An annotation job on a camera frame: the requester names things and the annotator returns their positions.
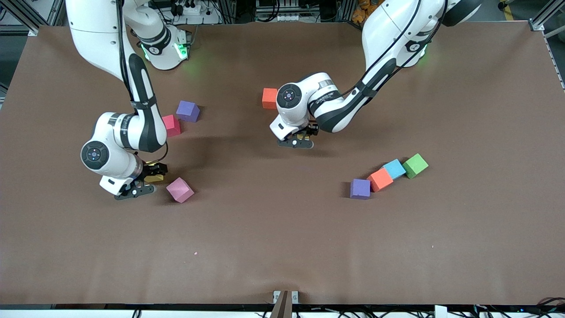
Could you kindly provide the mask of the aluminium frame profile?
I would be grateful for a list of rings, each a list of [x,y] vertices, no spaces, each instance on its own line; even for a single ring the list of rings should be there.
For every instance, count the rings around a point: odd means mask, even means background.
[[[565,0],[549,0],[533,18],[528,20],[529,28],[532,31],[543,31],[544,24],[553,17],[563,6]]]
[[[0,7],[11,16],[8,22],[0,19],[0,35],[2,36],[32,36],[38,34],[40,25],[44,22],[34,8],[24,0],[0,0]]]

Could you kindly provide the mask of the blue foam cube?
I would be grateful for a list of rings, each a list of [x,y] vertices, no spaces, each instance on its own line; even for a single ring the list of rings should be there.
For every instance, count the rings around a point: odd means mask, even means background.
[[[384,164],[382,168],[387,171],[388,175],[393,180],[396,180],[406,174],[406,170],[399,159],[394,159],[393,161]]]

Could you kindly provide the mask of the pile of orange objects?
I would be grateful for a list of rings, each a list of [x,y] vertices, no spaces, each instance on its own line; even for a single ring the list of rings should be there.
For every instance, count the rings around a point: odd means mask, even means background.
[[[351,21],[355,24],[362,24],[369,17],[371,0],[357,0],[357,6],[352,13]]]

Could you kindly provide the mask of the orange foam cube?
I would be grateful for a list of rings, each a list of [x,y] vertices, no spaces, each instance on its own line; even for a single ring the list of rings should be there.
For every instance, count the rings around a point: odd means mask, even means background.
[[[277,88],[263,88],[261,99],[263,109],[277,109],[277,92]]]
[[[385,189],[387,186],[391,185],[394,182],[387,169],[385,169],[384,167],[369,175],[367,180],[370,183],[371,191],[374,193]]]

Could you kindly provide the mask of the red foam cube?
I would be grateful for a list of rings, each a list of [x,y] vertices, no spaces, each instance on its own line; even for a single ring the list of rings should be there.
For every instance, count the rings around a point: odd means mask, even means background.
[[[180,122],[175,115],[163,116],[162,121],[165,125],[168,138],[178,136],[182,133]]]

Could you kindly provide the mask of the metal bracket with brown post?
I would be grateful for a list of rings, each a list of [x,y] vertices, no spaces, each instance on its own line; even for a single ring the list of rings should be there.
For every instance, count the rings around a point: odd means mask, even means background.
[[[274,308],[269,318],[293,318],[293,305],[299,304],[298,291],[274,291]]]

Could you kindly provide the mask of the green foam cube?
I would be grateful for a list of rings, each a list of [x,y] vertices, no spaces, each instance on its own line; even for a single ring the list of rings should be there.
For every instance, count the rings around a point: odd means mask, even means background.
[[[428,168],[429,165],[419,153],[416,153],[414,156],[404,161],[402,167],[404,168],[406,177],[413,179],[416,175]]]

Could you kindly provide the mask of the pink foam cube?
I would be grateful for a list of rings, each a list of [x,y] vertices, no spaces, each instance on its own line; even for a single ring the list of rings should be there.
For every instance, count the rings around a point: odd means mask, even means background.
[[[195,191],[180,177],[170,183],[166,189],[171,197],[178,203],[187,201],[195,194]]]

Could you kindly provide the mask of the brown table cover sheet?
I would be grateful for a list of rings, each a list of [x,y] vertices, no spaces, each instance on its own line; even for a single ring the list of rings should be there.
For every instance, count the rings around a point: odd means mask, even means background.
[[[0,109],[0,303],[537,304],[565,297],[565,92],[526,22],[442,27],[343,131],[279,147],[262,89],[365,70],[346,24],[200,27],[190,60],[149,66],[159,108],[200,107],[153,194],[116,201],[83,166],[121,81],[67,27],[27,39]],[[419,153],[369,199],[353,179]],[[178,203],[166,187],[195,191]]]

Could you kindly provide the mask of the purple foam cube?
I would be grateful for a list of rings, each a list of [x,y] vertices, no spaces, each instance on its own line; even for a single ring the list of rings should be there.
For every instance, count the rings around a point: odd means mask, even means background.
[[[353,179],[350,183],[350,198],[366,200],[371,196],[371,182],[367,179]]]
[[[182,121],[196,123],[199,119],[200,108],[194,102],[181,100],[176,109],[176,115]]]

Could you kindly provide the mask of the white power strip with plugs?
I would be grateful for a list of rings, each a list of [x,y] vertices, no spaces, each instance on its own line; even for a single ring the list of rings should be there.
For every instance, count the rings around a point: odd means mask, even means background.
[[[221,24],[223,18],[213,0],[171,0],[169,9],[175,25]]]

